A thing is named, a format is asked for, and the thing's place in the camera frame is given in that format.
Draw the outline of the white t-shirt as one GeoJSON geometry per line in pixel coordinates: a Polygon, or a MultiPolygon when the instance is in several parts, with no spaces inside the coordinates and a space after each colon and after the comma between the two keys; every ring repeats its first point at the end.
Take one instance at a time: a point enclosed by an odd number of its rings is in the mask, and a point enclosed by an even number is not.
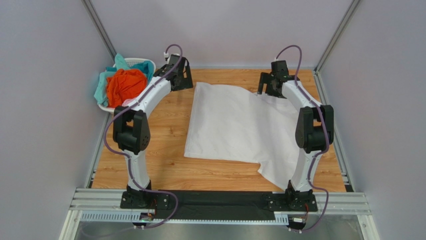
{"type": "Polygon", "coordinates": [[[242,87],[198,82],[184,156],[256,163],[258,172],[286,189],[299,157],[299,112],[289,100],[242,87]]]}

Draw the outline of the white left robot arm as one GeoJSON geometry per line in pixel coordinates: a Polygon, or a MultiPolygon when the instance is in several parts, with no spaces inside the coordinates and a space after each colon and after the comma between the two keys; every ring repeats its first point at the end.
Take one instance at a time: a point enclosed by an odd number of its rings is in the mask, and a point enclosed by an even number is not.
{"type": "Polygon", "coordinates": [[[187,59],[179,54],[167,57],[143,92],[128,106],[118,106],[113,115],[113,140],[125,157],[128,182],[125,194],[148,201],[153,195],[146,166],[146,149],[151,140],[148,118],[169,93],[193,87],[187,59]]]}

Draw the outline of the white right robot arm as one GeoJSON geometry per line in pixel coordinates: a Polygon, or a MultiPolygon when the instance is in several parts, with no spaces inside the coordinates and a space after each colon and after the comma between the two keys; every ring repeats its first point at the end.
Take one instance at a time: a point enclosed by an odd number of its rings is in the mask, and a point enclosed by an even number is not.
{"type": "Polygon", "coordinates": [[[257,94],[287,99],[298,110],[295,142],[300,152],[285,193],[291,200],[309,199],[313,195],[313,174],[318,160],[334,140],[334,109],[314,99],[298,76],[289,73],[285,60],[274,60],[271,71],[260,74],[257,94]]]}

